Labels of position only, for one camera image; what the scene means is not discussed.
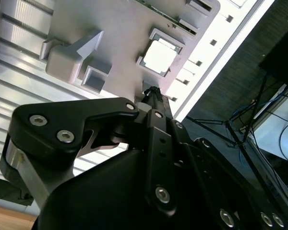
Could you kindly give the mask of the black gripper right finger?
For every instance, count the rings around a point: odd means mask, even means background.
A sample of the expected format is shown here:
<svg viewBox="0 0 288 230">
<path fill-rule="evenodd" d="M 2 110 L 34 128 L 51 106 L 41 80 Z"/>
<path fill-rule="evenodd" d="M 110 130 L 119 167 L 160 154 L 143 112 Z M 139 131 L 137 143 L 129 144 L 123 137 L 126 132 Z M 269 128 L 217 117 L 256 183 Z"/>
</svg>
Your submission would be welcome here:
<svg viewBox="0 0 288 230">
<path fill-rule="evenodd" d="M 159 95 L 158 107 L 168 119 L 175 152 L 192 173 L 210 214 L 206 230 L 288 230 L 288 212 L 245 149 L 242 150 L 260 183 L 257 191 L 242 174 L 206 139 L 192 141 L 185 127 L 174 120 L 168 98 Z"/>
</svg>

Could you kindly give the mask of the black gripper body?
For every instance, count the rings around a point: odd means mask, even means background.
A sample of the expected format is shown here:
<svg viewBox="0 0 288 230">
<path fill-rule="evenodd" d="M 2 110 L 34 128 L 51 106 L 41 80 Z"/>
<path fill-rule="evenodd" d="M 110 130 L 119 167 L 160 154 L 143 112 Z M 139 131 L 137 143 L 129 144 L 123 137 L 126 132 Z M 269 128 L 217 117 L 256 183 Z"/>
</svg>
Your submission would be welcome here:
<svg viewBox="0 0 288 230">
<path fill-rule="evenodd" d="M 179 225 L 171 149 L 127 150 L 47 198 L 38 230 L 173 230 Z"/>
</svg>

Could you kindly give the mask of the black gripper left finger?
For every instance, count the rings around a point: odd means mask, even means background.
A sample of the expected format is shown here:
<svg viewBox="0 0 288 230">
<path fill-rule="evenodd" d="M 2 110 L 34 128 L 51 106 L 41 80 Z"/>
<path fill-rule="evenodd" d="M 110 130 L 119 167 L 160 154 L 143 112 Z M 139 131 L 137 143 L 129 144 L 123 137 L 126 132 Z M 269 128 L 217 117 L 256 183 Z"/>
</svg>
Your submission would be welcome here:
<svg viewBox="0 0 288 230">
<path fill-rule="evenodd" d="M 174 141 L 160 89 L 144 98 L 107 98 L 17 107 L 10 121 L 0 170 L 42 210 L 61 184 L 127 150 L 172 150 Z"/>
</svg>

